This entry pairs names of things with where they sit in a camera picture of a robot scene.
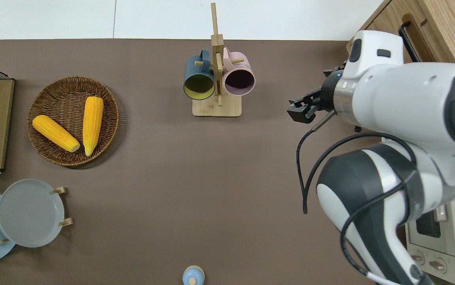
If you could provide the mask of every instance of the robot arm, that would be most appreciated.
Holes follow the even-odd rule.
[[[327,110],[410,146],[415,164],[394,139],[332,157],[318,178],[317,195],[336,227],[347,230],[370,271],[362,273],[380,284],[427,285],[432,282],[395,229],[455,199],[455,64],[404,65],[402,52],[398,36],[359,31],[345,69],[332,70],[321,89],[293,101],[288,112],[309,123],[314,112]],[[306,199],[308,189],[302,191]]]

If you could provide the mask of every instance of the cabinet drawer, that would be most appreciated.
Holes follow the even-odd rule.
[[[405,30],[417,56],[423,61],[454,63],[454,57],[448,46],[439,34],[437,27],[433,27],[434,22],[428,20],[426,13],[428,10],[423,9],[422,5],[425,3],[416,0],[386,0],[361,29],[398,34],[399,27],[408,18],[413,18],[412,27]],[[347,50],[350,51],[351,46],[352,40],[347,44]],[[406,51],[404,52],[404,61],[405,63],[411,62]]]

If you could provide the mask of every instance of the mug tree stand base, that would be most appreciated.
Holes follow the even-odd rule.
[[[222,106],[218,96],[213,95],[205,100],[193,100],[193,115],[196,117],[240,117],[242,115],[242,96],[234,96],[224,90]]]

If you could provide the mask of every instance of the mug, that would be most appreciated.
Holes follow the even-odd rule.
[[[241,63],[231,63],[233,60],[243,59]],[[254,88],[254,73],[250,68],[247,57],[241,52],[230,52],[224,47],[224,88],[229,94],[243,96]]]
[[[210,67],[210,52],[203,49],[201,54],[192,56],[186,62],[184,92],[193,100],[204,100],[213,95],[215,84]]]

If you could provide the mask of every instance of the blue mug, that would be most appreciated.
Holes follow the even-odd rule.
[[[201,54],[192,56],[186,62],[184,92],[193,100],[204,100],[213,95],[215,81],[210,67],[210,52],[203,49]]]

